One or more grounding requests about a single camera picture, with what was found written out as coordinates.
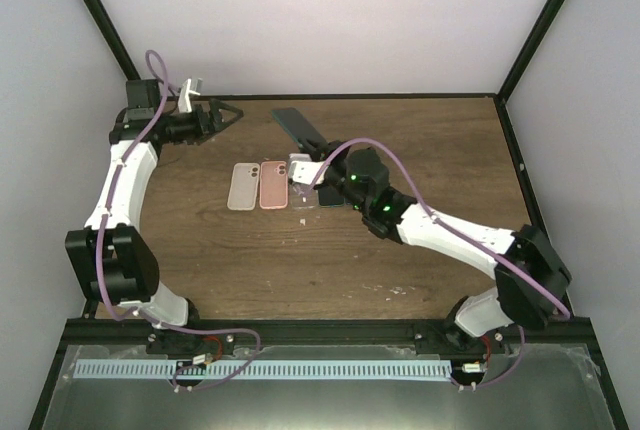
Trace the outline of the teal green smartphone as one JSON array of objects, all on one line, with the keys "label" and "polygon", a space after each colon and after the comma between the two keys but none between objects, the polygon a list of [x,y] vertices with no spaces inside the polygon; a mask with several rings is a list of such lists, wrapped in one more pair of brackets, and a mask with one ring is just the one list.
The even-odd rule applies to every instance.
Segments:
[{"label": "teal green smartphone", "polygon": [[327,143],[327,140],[296,108],[277,108],[273,109],[271,114],[299,148],[321,146]]}]

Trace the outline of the dark teal smartphone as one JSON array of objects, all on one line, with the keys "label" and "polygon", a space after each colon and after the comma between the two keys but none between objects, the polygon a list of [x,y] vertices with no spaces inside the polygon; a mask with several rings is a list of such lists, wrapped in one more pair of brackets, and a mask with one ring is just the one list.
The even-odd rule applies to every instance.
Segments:
[{"label": "dark teal smartphone", "polygon": [[335,208],[345,205],[344,197],[331,187],[323,187],[318,190],[318,202],[323,208]]}]

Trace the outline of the blue smartphone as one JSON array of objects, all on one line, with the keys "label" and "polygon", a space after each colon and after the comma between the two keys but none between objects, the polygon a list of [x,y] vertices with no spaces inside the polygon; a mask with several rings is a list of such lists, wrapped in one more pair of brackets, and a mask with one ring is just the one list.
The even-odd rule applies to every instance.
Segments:
[{"label": "blue smartphone", "polygon": [[361,205],[361,201],[359,199],[356,198],[354,200],[354,199],[352,199],[350,197],[346,197],[346,196],[344,197],[344,202],[345,202],[345,205],[350,205],[352,207],[355,206],[355,207],[359,208],[359,206]]}]

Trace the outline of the phone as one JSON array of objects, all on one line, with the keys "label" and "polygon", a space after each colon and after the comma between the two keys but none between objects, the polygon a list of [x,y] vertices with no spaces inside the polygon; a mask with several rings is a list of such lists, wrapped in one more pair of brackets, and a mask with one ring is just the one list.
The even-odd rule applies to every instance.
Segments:
[{"label": "phone", "polygon": [[285,161],[265,161],[260,165],[259,205],[264,210],[280,210],[288,204],[288,176]]},{"label": "phone", "polygon": [[257,163],[236,163],[233,167],[227,208],[232,211],[251,211],[255,208],[260,168]]}]

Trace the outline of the clear phone case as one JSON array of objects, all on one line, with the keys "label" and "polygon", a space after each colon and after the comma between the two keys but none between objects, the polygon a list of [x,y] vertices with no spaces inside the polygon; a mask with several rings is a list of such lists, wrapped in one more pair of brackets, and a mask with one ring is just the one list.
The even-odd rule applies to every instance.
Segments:
[{"label": "clear phone case", "polygon": [[319,205],[317,191],[298,183],[289,185],[288,202],[294,210],[314,209]]}]

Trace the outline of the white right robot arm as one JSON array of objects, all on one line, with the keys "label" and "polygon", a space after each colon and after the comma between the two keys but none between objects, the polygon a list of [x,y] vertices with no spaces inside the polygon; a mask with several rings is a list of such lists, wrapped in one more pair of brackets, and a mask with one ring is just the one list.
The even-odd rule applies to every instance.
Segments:
[{"label": "white right robot arm", "polygon": [[446,317],[444,339],[451,350],[468,352],[488,332],[512,324],[541,331],[554,318],[571,317],[562,301],[571,274],[539,228],[482,226],[433,209],[416,188],[402,193],[391,185],[378,154],[384,147],[375,140],[300,137],[297,143],[310,158],[292,163],[291,182],[330,187],[376,237],[436,251],[494,281],[489,290],[462,298]]}]

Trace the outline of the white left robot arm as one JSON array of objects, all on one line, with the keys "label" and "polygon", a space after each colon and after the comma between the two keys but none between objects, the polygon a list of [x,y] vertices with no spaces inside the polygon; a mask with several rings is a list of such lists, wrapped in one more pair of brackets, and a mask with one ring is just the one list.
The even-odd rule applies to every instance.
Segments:
[{"label": "white left robot arm", "polygon": [[109,133],[101,194],[83,227],[67,233],[65,250],[88,302],[110,308],[115,320],[142,315],[159,329],[171,328],[170,343],[191,354],[203,345],[205,331],[193,302],[160,280],[158,261],[140,234],[144,197],[164,146],[204,143],[244,113],[215,98],[202,106],[191,79],[170,111],[157,79],[129,80],[125,89],[127,105]]}]

